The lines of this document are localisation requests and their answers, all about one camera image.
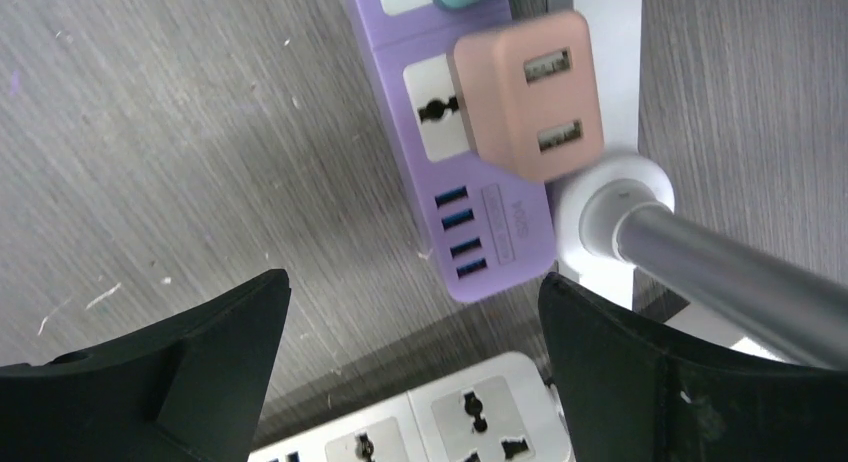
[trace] black object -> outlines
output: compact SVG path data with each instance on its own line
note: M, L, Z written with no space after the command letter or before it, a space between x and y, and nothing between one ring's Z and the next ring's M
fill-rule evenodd
M272 270L41 367L0 368L0 460L247 460L289 305Z
M580 462L848 460L844 372L704 342L556 274L539 313Z

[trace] wood grain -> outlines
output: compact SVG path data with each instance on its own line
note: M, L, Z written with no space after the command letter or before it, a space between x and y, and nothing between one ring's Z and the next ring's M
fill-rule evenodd
M848 280L848 0L644 4L641 146L680 212ZM538 282L461 306L418 253L339 0L0 0L0 24L0 364L284 267L258 445L505 350L546 370Z

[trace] metal rod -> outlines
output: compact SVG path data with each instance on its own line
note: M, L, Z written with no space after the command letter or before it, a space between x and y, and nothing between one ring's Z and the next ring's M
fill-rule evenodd
M848 370L848 289L688 222L642 207L616 233L619 255L709 307L790 361Z

